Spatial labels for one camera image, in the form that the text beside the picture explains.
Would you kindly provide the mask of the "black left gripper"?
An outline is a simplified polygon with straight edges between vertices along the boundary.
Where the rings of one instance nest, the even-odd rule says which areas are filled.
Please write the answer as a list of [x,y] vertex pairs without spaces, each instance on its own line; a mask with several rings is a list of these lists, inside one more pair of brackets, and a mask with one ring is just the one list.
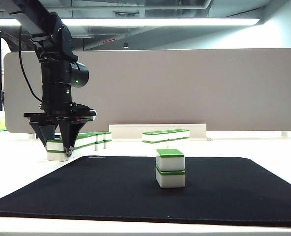
[[47,141],[55,139],[56,125],[49,124],[44,125],[40,123],[47,122],[60,122],[59,128],[61,132],[61,138],[63,141],[63,147],[67,157],[70,157],[73,153],[77,136],[86,124],[86,120],[94,121],[97,113],[95,110],[79,110],[73,111],[70,114],[49,115],[43,113],[24,113],[24,117],[30,120],[30,126],[35,131],[42,142],[44,148],[47,148]]

